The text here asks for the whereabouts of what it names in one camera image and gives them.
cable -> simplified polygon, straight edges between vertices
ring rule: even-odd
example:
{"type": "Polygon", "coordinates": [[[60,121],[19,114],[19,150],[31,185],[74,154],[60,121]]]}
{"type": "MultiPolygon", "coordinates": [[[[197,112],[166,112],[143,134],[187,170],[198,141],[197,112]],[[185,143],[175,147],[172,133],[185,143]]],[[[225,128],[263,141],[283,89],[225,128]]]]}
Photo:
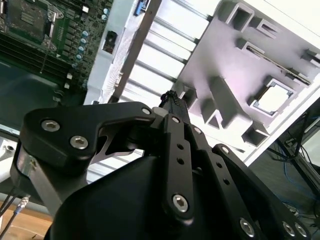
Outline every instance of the cable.
{"type": "Polygon", "coordinates": [[[14,202],[14,200],[16,199],[16,197],[18,196],[17,193],[15,193],[12,198],[10,199],[10,201],[4,206],[4,208],[0,211],[0,218],[3,214],[5,214],[5,211],[7,211],[7,209],[10,207],[10,205],[14,202]]]}
{"type": "Polygon", "coordinates": [[[315,230],[314,233],[312,233],[311,238],[313,238],[318,231],[319,229],[315,230]]]}
{"type": "Polygon", "coordinates": [[[295,185],[296,188],[298,188],[300,191],[302,191],[304,193],[304,195],[306,195],[307,197],[313,199],[313,200],[317,200],[315,198],[315,196],[313,195],[310,195],[309,192],[307,192],[307,189],[305,189],[303,186],[301,186],[299,183],[293,181],[289,176],[288,176],[288,173],[287,173],[287,165],[286,165],[286,162],[283,163],[283,172],[284,172],[284,175],[286,177],[286,179],[293,185],[295,185]]]}
{"type": "MultiPolygon", "coordinates": [[[[297,141],[297,139],[296,139],[295,137],[293,137],[293,135],[289,132],[289,130],[287,130],[287,133],[290,135],[291,138],[293,138],[295,141],[297,141]]],[[[309,154],[308,154],[307,150],[306,150],[306,149],[304,148],[304,146],[302,146],[302,145],[301,145],[301,148],[302,148],[302,150],[303,150],[302,153],[305,151],[305,154],[306,154],[307,158],[304,156],[304,154],[303,154],[303,157],[304,157],[306,160],[309,160],[311,166],[314,168],[314,165],[313,165],[313,163],[311,162],[311,159],[310,159],[310,157],[309,157],[309,154]]]]}
{"type": "Polygon", "coordinates": [[[314,214],[315,218],[318,217],[318,215],[317,215],[317,203],[318,203],[318,201],[315,200],[314,204],[313,204],[313,214],[314,214]]]}
{"type": "Polygon", "coordinates": [[[9,194],[6,196],[5,200],[3,201],[1,207],[0,207],[0,212],[2,212],[3,208],[7,205],[9,198],[11,197],[11,195],[14,193],[15,191],[15,187],[13,187],[11,189],[11,191],[9,192],[9,194]]]}
{"type": "Polygon", "coordinates": [[[5,226],[5,228],[3,229],[3,231],[0,234],[0,240],[3,239],[3,237],[5,236],[6,232],[8,231],[8,229],[10,228],[12,222],[14,221],[15,217],[26,207],[26,205],[29,202],[29,195],[23,197],[19,204],[16,206],[15,210],[13,211],[13,215],[10,218],[9,222],[7,223],[7,225],[5,226]]]}
{"type": "Polygon", "coordinates": [[[8,229],[10,228],[12,222],[14,221],[15,217],[18,215],[17,212],[13,212],[12,217],[10,218],[9,222],[7,223],[7,225],[5,226],[5,228],[3,229],[2,233],[0,234],[0,240],[3,239],[3,237],[5,236],[6,232],[8,231],[8,229]]]}

bolt head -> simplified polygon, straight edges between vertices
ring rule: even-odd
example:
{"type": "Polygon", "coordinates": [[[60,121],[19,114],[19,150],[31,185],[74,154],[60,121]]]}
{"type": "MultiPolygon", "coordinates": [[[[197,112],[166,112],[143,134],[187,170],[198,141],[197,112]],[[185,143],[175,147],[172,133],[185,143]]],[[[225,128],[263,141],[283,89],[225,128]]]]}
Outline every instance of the bolt head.
{"type": "Polygon", "coordinates": [[[41,127],[48,132],[56,132],[60,129],[59,123],[54,120],[44,120],[41,123],[41,127]]]}
{"type": "Polygon", "coordinates": [[[182,195],[174,195],[172,201],[174,206],[179,210],[179,212],[185,213],[188,210],[188,202],[182,195]]]}
{"type": "Polygon", "coordinates": [[[229,150],[228,148],[226,148],[225,146],[221,147],[222,151],[224,151],[226,154],[229,154],[229,150]]]}
{"type": "Polygon", "coordinates": [[[146,109],[146,108],[142,108],[142,112],[144,112],[147,115],[151,114],[151,111],[149,109],[146,109]]]}
{"type": "Polygon", "coordinates": [[[201,134],[201,130],[197,128],[196,126],[193,128],[198,134],[201,134]]]}
{"type": "Polygon", "coordinates": [[[245,232],[245,234],[247,234],[250,238],[253,238],[255,236],[254,228],[244,218],[240,219],[240,226],[241,226],[242,230],[245,232]]]}
{"type": "Polygon", "coordinates": [[[298,232],[303,236],[303,237],[307,237],[307,232],[306,230],[304,230],[304,228],[302,226],[300,226],[298,223],[295,223],[295,228],[298,230],[298,232]]]}
{"type": "Polygon", "coordinates": [[[284,230],[291,236],[291,237],[294,237],[296,234],[295,234],[295,231],[292,229],[292,227],[286,223],[285,221],[282,222],[282,225],[283,225],[283,228],[284,230]]]}
{"type": "Polygon", "coordinates": [[[177,124],[180,123],[180,120],[179,120],[178,118],[176,118],[175,116],[172,117],[172,120],[173,120],[174,122],[176,122],[177,124]]]}
{"type": "Polygon", "coordinates": [[[89,145],[88,140],[83,136],[73,136],[70,139],[70,144],[72,147],[79,150],[86,149],[89,145]]]}

black metal bracket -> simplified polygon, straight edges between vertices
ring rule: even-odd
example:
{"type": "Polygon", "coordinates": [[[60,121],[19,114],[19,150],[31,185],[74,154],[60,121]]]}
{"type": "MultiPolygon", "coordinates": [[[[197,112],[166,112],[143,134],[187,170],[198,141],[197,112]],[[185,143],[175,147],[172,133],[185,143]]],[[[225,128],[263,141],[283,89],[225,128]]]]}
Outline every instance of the black metal bracket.
{"type": "Polygon", "coordinates": [[[180,101],[167,94],[154,112],[129,102],[26,115],[12,179],[54,216],[51,239],[310,239],[228,147],[211,149],[180,101]],[[144,156],[86,184],[90,163],[134,149],[144,156]]]}

motherboard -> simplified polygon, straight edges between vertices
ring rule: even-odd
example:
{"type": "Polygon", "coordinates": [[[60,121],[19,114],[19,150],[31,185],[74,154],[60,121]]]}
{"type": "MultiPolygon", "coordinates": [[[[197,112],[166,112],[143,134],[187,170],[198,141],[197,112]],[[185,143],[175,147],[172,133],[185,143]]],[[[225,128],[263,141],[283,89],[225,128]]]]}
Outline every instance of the motherboard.
{"type": "Polygon", "coordinates": [[[113,0],[0,0],[0,61],[86,91],[113,0]]]}

